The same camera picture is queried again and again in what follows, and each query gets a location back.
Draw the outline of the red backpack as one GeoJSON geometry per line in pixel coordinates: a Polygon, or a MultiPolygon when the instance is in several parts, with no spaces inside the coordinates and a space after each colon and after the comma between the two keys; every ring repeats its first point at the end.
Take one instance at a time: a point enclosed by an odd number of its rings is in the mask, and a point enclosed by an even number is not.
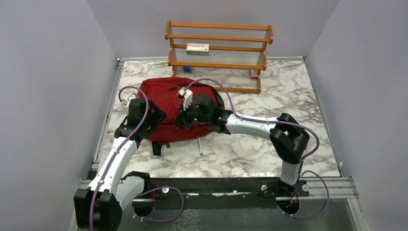
{"type": "Polygon", "coordinates": [[[173,123],[179,114],[179,106],[182,105],[182,99],[177,97],[177,93],[191,82],[192,79],[185,77],[150,78],[142,81],[140,89],[166,113],[166,119],[147,137],[152,142],[153,155],[160,156],[162,146],[169,145],[170,142],[192,140],[212,132],[210,127],[203,123],[194,123],[189,129],[177,127],[173,123]]]}

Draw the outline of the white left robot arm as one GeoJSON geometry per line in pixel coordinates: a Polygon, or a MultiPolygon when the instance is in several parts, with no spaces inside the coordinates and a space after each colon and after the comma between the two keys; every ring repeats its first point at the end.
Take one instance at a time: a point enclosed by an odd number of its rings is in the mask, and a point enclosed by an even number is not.
{"type": "Polygon", "coordinates": [[[100,171],[84,189],[74,195],[77,226],[92,231],[118,229],[124,208],[133,197],[146,197],[151,184],[140,175],[122,179],[126,165],[141,141],[166,118],[152,100],[132,99],[128,115],[115,130],[114,143],[100,171]]]}

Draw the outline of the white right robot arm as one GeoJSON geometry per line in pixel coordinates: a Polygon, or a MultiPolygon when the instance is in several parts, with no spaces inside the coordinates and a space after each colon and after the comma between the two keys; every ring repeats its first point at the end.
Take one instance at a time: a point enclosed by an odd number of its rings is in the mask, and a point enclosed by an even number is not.
{"type": "Polygon", "coordinates": [[[179,128],[208,125],[219,134],[243,134],[271,141],[282,160],[278,191],[285,196],[296,191],[301,157],[310,136],[291,115],[283,113],[277,118],[267,119],[244,117],[222,109],[206,93],[193,96],[191,91],[181,90],[177,97],[182,100],[182,104],[178,107],[179,113],[173,123],[179,128]]]}

